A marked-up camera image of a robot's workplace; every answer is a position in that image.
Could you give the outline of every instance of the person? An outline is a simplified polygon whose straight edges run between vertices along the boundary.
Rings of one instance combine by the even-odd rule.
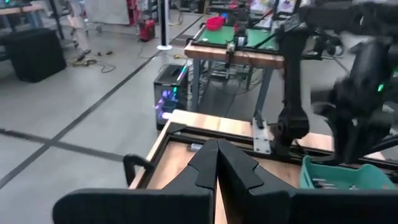
[[[267,4],[266,4],[266,10],[264,11],[264,15],[272,12],[274,10],[274,5],[275,5],[276,0],[268,0]]]

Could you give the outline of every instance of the wooden table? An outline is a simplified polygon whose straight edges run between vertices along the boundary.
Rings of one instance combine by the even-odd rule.
[[[215,47],[202,47],[188,44],[184,48],[184,54],[188,58],[201,58],[206,60],[224,61],[226,58],[225,49]],[[255,67],[283,67],[283,57],[252,52],[237,51],[231,63],[253,65]]]
[[[219,62],[226,61],[227,57],[226,50],[215,47],[194,46],[191,43],[189,43],[184,48],[184,54],[188,58],[193,59],[192,111],[196,112],[198,110],[198,100],[199,100],[199,80],[201,75],[200,71],[201,61],[202,60],[208,61],[208,71],[210,71],[213,61],[219,61]],[[264,106],[264,102],[266,100],[267,90],[269,82],[271,80],[272,72],[274,71],[274,69],[282,68],[283,61],[284,61],[283,57],[275,55],[267,55],[267,54],[259,54],[252,52],[243,52],[243,51],[236,51],[234,53],[231,63],[250,66],[249,76],[247,80],[248,84],[246,85],[246,89],[248,89],[250,86],[253,67],[262,68],[263,79],[254,111],[262,111],[262,107]]]
[[[165,125],[165,128],[160,133],[156,140],[153,148],[150,150],[147,156],[147,160],[150,161],[156,149],[158,148],[162,136],[165,134],[165,130],[169,126],[170,122],[182,123],[187,126],[196,128],[209,129],[212,131],[220,131],[224,133],[238,134],[242,136],[252,136],[252,129],[249,122],[238,121],[228,118],[220,118],[216,116],[210,116],[205,114],[192,113],[187,111],[175,110],[170,118],[169,122]],[[302,146],[316,147],[324,149],[326,151],[332,151],[332,137],[323,134],[309,133],[303,139],[298,140],[298,143]],[[165,150],[151,181],[149,182],[148,189],[161,189],[167,185],[175,176],[177,176],[187,165],[189,160],[193,157],[194,152],[187,151],[187,145],[177,142],[171,142]],[[375,159],[382,159],[384,157],[380,152],[368,155]],[[267,159],[256,159],[259,164],[265,168],[268,172],[274,174],[278,178],[287,182],[288,184],[298,188],[299,187],[299,173],[301,170],[300,166],[293,164],[286,164],[277,161],[270,161]],[[130,189],[135,189],[138,185],[139,180],[142,178],[144,171],[140,170],[134,181],[132,182]],[[216,224],[226,223],[226,216],[221,197],[221,192],[217,190],[216,195]]]
[[[12,26],[12,24],[10,24],[10,22],[8,21],[7,15],[26,13],[31,27],[43,27],[43,21],[39,14],[39,11],[43,10],[43,7],[35,4],[34,2],[32,2],[31,4],[31,6],[22,7],[23,12],[21,12],[21,9],[18,7],[0,9],[0,16],[5,26],[10,28],[13,32],[16,32],[16,28]]]

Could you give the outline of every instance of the green tray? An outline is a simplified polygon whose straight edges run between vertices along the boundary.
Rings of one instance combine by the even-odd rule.
[[[349,189],[355,185],[358,189],[395,189],[395,185],[382,170],[371,164],[360,169],[338,166],[325,166],[311,163],[305,156],[300,173],[300,188],[314,189],[313,179],[325,180],[337,189]]]

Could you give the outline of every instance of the green light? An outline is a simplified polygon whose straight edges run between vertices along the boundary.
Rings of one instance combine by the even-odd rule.
[[[383,90],[383,88],[384,88],[384,84],[380,84],[379,88],[377,89],[377,91],[381,91],[381,90]]]

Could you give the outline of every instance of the computer case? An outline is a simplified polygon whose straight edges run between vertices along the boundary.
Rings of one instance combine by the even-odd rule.
[[[154,81],[156,128],[161,130],[174,109],[186,110],[188,65],[169,64]]]

